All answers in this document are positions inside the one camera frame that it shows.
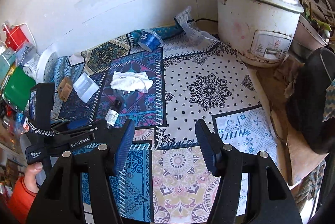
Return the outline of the left hand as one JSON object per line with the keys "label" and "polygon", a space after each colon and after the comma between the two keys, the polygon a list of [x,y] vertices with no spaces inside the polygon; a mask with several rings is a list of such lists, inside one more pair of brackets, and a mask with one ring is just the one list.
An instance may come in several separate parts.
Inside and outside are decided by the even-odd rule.
{"label": "left hand", "polygon": [[28,165],[24,173],[24,184],[25,187],[32,193],[37,193],[39,188],[37,186],[36,176],[43,170],[43,164],[36,162],[32,165]]}

